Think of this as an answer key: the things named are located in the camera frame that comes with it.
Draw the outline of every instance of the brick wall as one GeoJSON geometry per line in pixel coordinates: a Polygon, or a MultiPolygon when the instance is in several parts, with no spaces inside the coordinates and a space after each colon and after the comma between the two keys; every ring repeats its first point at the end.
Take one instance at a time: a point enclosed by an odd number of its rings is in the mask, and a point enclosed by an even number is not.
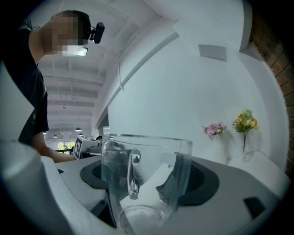
{"type": "Polygon", "coordinates": [[[294,65],[281,40],[254,8],[249,43],[258,50],[271,68],[285,98],[290,130],[286,174],[291,177],[294,171],[294,65]]]}

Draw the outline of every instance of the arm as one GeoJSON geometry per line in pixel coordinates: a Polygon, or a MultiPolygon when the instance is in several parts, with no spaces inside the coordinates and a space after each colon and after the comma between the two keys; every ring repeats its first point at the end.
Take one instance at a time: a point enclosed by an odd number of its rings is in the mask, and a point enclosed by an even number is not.
{"type": "Polygon", "coordinates": [[[52,158],[55,163],[75,160],[73,155],[59,153],[47,147],[43,132],[40,132],[33,137],[32,147],[37,150],[41,156],[52,158]]]}

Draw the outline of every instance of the bouquet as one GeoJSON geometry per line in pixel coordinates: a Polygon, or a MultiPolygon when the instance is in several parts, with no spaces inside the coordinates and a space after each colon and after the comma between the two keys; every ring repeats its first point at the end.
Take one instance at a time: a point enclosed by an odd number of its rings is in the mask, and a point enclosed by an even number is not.
{"type": "Polygon", "coordinates": [[[251,129],[258,130],[257,120],[253,118],[252,111],[249,109],[244,109],[237,115],[237,119],[233,122],[233,128],[244,135],[244,146],[245,149],[246,135],[251,129]]]}
{"type": "Polygon", "coordinates": [[[222,122],[220,123],[211,123],[208,127],[204,127],[204,133],[210,136],[219,135],[226,130],[226,125],[222,122]]]}

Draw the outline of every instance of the window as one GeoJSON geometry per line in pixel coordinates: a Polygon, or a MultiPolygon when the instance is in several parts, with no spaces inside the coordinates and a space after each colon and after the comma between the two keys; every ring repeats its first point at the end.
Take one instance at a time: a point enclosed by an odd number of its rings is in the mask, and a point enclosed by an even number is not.
{"type": "Polygon", "coordinates": [[[63,142],[57,143],[58,150],[71,149],[72,147],[74,147],[74,145],[75,145],[75,142],[73,141],[63,141],[63,142]]]}

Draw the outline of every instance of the glass pitcher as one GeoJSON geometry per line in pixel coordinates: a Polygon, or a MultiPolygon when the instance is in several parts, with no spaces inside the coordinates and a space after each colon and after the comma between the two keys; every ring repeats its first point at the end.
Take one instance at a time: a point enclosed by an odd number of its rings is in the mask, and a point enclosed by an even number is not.
{"type": "Polygon", "coordinates": [[[117,227],[127,234],[156,234],[186,191],[191,154],[188,140],[104,135],[101,176],[117,227]]]}

